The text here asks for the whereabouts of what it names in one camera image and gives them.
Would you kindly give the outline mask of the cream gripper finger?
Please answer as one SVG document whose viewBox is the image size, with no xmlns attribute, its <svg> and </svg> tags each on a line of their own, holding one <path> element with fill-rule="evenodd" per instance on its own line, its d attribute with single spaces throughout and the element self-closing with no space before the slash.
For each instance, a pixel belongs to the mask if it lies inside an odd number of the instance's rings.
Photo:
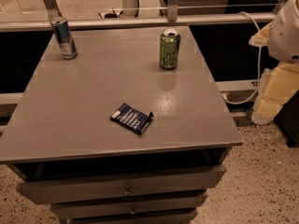
<svg viewBox="0 0 299 224">
<path fill-rule="evenodd" d="M 271 23 L 266 24 L 260 31 L 253 35 L 249 40 L 249 44 L 258 48 L 267 46 L 270 26 Z"/>
<path fill-rule="evenodd" d="M 265 69 L 251 120 L 265 125 L 272 121 L 282 107 L 299 91 L 299 63 L 280 62 L 273 70 Z"/>
</svg>

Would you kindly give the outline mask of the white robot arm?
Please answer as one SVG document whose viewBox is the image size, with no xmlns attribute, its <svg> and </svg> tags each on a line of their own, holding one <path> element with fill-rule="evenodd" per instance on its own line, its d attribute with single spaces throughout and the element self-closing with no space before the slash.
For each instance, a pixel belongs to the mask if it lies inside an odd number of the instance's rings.
<svg viewBox="0 0 299 224">
<path fill-rule="evenodd" d="M 253 105 L 251 120 L 265 125 L 299 91 L 299 0 L 288 0 L 249 44 L 267 46 L 269 56 L 278 60 L 273 70 L 263 71 Z"/>
</svg>

